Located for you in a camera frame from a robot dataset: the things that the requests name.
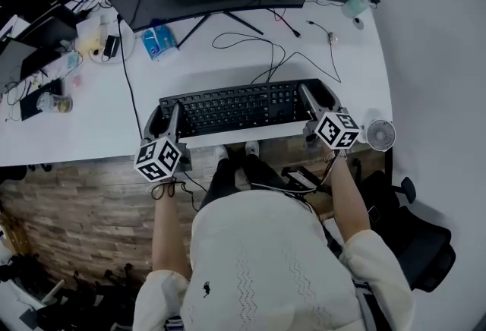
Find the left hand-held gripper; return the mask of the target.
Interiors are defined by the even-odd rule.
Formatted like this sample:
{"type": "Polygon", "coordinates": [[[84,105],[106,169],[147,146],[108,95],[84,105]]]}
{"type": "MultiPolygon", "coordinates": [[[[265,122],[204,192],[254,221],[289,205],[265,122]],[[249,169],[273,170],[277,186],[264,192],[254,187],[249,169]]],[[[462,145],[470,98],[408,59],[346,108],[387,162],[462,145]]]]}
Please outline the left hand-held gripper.
{"type": "Polygon", "coordinates": [[[167,133],[159,137],[164,132],[163,112],[157,106],[150,114],[143,131],[144,140],[134,155],[134,170],[146,181],[170,180],[174,174],[192,169],[191,152],[185,143],[178,141],[180,120],[181,103],[177,101],[167,133]]]}

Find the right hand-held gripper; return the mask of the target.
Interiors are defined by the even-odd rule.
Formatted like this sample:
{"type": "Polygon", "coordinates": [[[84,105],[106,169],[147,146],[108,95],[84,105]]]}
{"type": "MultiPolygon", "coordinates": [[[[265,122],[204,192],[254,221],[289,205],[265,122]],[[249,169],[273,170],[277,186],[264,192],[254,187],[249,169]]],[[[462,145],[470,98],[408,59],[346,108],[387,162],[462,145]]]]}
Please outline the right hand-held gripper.
{"type": "Polygon", "coordinates": [[[331,150],[349,150],[361,133],[351,115],[341,112],[321,111],[321,106],[329,110],[340,110],[338,96],[324,83],[320,82],[320,105],[305,84],[300,84],[298,93],[310,120],[303,130],[308,142],[322,140],[331,150]]]}

